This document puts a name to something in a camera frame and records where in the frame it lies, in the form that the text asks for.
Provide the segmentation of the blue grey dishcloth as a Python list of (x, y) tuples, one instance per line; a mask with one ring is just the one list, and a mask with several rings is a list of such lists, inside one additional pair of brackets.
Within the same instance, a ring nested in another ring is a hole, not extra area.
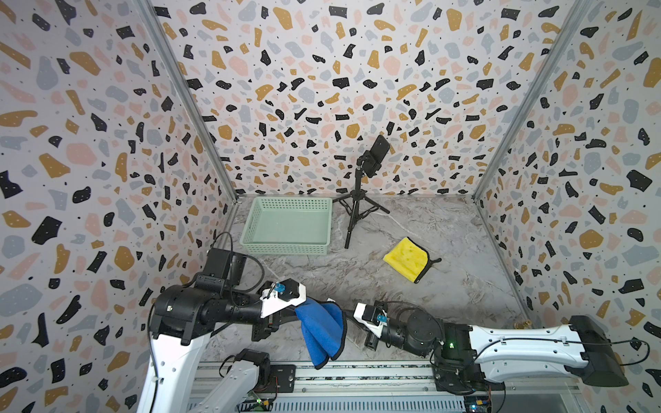
[(307, 299), (295, 308), (301, 332), (313, 363), (319, 370), (344, 351), (348, 326), (343, 310), (333, 300)]

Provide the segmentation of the yellow grey dishcloth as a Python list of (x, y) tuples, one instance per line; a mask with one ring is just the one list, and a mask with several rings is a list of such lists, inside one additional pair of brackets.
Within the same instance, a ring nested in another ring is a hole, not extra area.
[(383, 257), (383, 261), (409, 282), (418, 284), (442, 258), (431, 259), (425, 248), (405, 237)]

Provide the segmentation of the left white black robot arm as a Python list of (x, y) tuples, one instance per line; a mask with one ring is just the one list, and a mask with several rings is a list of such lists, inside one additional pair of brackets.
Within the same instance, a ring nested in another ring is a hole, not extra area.
[(139, 400), (140, 412), (183, 412), (198, 364), (210, 340), (232, 325), (249, 325), (259, 342), (294, 322), (294, 309), (307, 299), (296, 280), (258, 282), (247, 292), (238, 285), (249, 256), (212, 248), (192, 282), (168, 287), (148, 318), (150, 364)]

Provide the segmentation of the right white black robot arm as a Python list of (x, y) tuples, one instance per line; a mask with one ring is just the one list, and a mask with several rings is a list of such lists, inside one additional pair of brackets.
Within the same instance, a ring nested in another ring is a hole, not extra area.
[(613, 342), (587, 316), (552, 328), (499, 330), (444, 322), (421, 308), (402, 321), (377, 301), (357, 304), (353, 318), (367, 329), (368, 348), (383, 342), (428, 358), (440, 392), (500, 391), (507, 380), (543, 376), (572, 376), (593, 387), (628, 385)]

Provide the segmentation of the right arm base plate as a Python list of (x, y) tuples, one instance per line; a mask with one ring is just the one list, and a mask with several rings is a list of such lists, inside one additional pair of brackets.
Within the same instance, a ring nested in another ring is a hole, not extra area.
[(487, 381), (477, 364), (469, 367), (433, 366), (432, 372), (439, 392), (468, 396), (475, 392), (502, 391), (505, 389), (504, 383)]

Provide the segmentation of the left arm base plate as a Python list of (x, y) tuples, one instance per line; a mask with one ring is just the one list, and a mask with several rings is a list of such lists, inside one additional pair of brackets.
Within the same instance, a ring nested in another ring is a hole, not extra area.
[(296, 366), (293, 364), (272, 364), (266, 352), (243, 349), (235, 356), (228, 356), (219, 367), (221, 378), (229, 377), (232, 369), (241, 361), (252, 363), (258, 368), (258, 378), (252, 388), (256, 392), (291, 393), (294, 390)]

